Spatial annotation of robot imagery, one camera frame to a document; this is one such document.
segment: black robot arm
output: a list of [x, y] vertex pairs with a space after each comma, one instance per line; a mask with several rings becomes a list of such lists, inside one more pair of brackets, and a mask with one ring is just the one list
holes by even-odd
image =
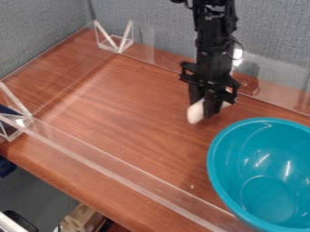
[[180, 80], [188, 84], [189, 103], [203, 102], [203, 116], [212, 117], [223, 102], [237, 101], [239, 83], [232, 79], [236, 31], [233, 0], [171, 0], [192, 10], [196, 39], [196, 62], [181, 62]]

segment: teal plastic bowl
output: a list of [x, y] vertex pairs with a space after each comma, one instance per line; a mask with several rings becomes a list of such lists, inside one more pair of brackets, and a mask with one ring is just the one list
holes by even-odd
[[212, 187], [257, 231], [310, 231], [310, 129], [280, 119], [231, 125], [212, 141]]

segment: gray fabric wall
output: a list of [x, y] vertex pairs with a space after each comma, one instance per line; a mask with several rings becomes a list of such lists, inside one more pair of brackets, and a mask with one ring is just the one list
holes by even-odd
[[0, 0], [0, 77], [89, 21], [85, 6], [85, 0]]

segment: bowl rim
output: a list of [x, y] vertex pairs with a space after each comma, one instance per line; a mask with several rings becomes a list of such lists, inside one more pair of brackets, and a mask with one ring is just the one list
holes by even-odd
[[261, 122], [274, 122], [274, 123], [278, 123], [278, 124], [282, 124], [282, 125], [288, 125], [292, 128], [296, 128], [296, 129], [310, 133], [310, 128], [306, 127], [304, 125], [302, 125], [302, 124], [299, 124], [299, 123], [296, 123], [294, 121], [276, 119], [276, 118], [251, 118], [251, 119], [247, 119], [247, 120], [243, 120], [243, 121], [239, 121], [239, 122], [231, 124], [216, 135], [215, 139], [212, 140], [212, 144], [211, 144], [211, 147], [208, 149], [208, 152], [207, 152], [207, 165], [205, 165], [205, 167], [207, 167], [207, 172], [208, 172], [208, 177], [209, 177], [212, 187], [215, 189], [215, 192], [216, 192], [219, 198], [224, 201], [227, 207], [231, 209], [231, 211], [237, 216], [237, 218], [241, 218], [241, 220], [247, 224], [249, 224], [253, 227], [256, 227], [259, 229], [263, 229], [264, 231], [268, 231], [268, 232], [308, 232], [310, 228], [287, 228], [287, 227], [276, 226], [276, 225], [263, 221], [260, 218], [255, 217], [252, 214], [249, 214], [239, 206], [239, 204], [227, 195], [225, 190], [221, 187], [221, 184], [219, 182], [219, 178], [217, 178], [216, 172], [215, 172], [215, 165], [213, 165], [213, 161], [215, 161], [213, 157], [215, 157], [216, 148], [219, 146], [219, 143], [221, 142], [225, 135], [233, 129], [236, 129], [237, 127], [241, 127], [244, 125], [257, 123], [257, 122], [260, 122], [260, 123]]

